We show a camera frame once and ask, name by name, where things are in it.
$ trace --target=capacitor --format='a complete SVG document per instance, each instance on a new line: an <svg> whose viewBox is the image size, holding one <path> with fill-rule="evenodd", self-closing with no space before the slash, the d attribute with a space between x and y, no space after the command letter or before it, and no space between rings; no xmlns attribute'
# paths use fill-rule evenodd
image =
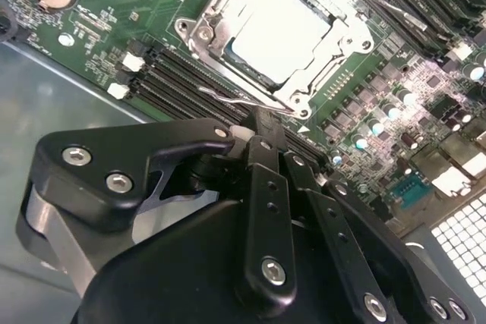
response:
<svg viewBox="0 0 486 324"><path fill-rule="evenodd" d="M462 73L465 77L473 81L478 81L484 76L484 67L480 64L467 64L462 69Z"/></svg>
<svg viewBox="0 0 486 324"><path fill-rule="evenodd" d="M398 109L394 104L391 102L383 105L382 109L383 112L390 118L392 121L397 119L400 116L400 109Z"/></svg>
<svg viewBox="0 0 486 324"><path fill-rule="evenodd" d="M357 149L368 148L368 141L361 134L355 134L352 136L351 141L355 144Z"/></svg>
<svg viewBox="0 0 486 324"><path fill-rule="evenodd" d="M451 117L447 119L446 121L446 126L452 131L452 132L457 132L459 129L461 129L461 124L457 119L454 117Z"/></svg>
<svg viewBox="0 0 486 324"><path fill-rule="evenodd" d="M456 115L454 115L454 118L457 120L461 121L462 123L469 123L472 119L472 115L469 114L466 110L460 109Z"/></svg>
<svg viewBox="0 0 486 324"><path fill-rule="evenodd" d="M407 162L406 159L403 157L399 157L396 160L396 167L400 172L402 172L405 176L408 176L412 173L412 168L410 167L410 164Z"/></svg>
<svg viewBox="0 0 486 324"><path fill-rule="evenodd" d="M359 184L358 185L358 192L359 193L367 193L368 192L368 186L366 184Z"/></svg>
<svg viewBox="0 0 486 324"><path fill-rule="evenodd" d="M476 62L486 68L486 52L479 52L476 56Z"/></svg>
<svg viewBox="0 0 486 324"><path fill-rule="evenodd" d="M330 152L330 158L331 158L331 162L333 163L333 165L341 165L342 164L342 156L341 156L341 153L339 153L338 150L333 150Z"/></svg>
<svg viewBox="0 0 486 324"><path fill-rule="evenodd" d="M372 118L368 121L368 127L371 129L371 133L375 136L379 136L385 131L385 126L376 118Z"/></svg>
<svg viewBox="0 0 486 324"><path fill-rule="evenodd" d="M396 93L396 97L407 106L414 105L417 101L417 96L408 89L401 89Z"/></svg>
<svg viewBox="0 0 486 324"><path fill-rule="evenodd" d="M400 139L409 149L416 149L418 147L418 143L415 138L406 132L400 136Z"/></svg>

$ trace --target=motherboard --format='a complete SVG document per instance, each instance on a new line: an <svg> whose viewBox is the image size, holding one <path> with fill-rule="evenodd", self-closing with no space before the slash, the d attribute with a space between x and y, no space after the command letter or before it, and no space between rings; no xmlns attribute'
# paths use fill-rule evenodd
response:
<svg viewBox="0 0 486 324"><path fill-rule="evenodd" d="M486 184L486 0L6 2L10 40L156 120L272 110L397 233Z"/></svg>

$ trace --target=black plastic bracket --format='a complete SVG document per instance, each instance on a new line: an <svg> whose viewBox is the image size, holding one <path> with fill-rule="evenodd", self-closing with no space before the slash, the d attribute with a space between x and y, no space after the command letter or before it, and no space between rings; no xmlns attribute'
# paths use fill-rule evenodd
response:
<svg viewBox="0 0 486 324"><path fill-rule="evenodd" d="M279 153L265 138L248 142L249 189L241 301L261 318L278 316L297 294L287 180L279 174Z"/></svg>
<svg viewBox="0 0 486 324"><path fill-rule="evenodd" d="M131 226L148 197L153 166L177 165L198 154L225 154L233 144L227 128L212 119L58 132L38 142L30 181L44 200L95 229L120 231ZM66 163L62 152L72 146L88 151L90 163ZM106 178L114 173L128 176L131 190L110 190Z"/></svg>
<svg viewBox="0 0 486 324"><path fill-rule="evenodd" d="M314 219L322 232L327 252L339 276L350 311L358 322L396 322L387 313L392 310L381 292L373 272L368 266L358 242L348 225L339 204L319 193L311 168L294 153L285 153L283 158L289 172L291 189L301 204L307 205L307 217ZM375 302L374 310L367 302Z"/></svg>
<svg viewBox="0 0 486 324"><path fill-rule="evenodd" d="M393 298L406 322L475 322L460 298L347 186L338 181L328 181L323 192L341 206L364 256L372 264L380 286L385 288L386 296ZM462 308L465 319L450 310L450 301ZM442 303L442 308L437 309L436 303Z"/></svg>

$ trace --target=white grid vent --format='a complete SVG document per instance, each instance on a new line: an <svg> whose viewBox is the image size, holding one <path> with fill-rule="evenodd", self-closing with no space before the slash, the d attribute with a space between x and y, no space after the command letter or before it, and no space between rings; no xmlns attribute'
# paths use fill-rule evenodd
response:
<svg viewBox="0 0 486 324"><path fill-rule="evenodd" d="M486 306L486 194L432 230L461 275Z"/></svg>

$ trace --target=cpu socket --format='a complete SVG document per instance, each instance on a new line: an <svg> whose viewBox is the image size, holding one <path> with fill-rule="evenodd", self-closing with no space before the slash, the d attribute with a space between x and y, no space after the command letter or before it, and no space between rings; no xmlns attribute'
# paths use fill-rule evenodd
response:
<svg viewBox="0 0 486 324"><path fill-rule="evenodd" d="M246 96L310 118L309 102L373 37L349 0L210 0L175 30L193 57Z"/></svg>

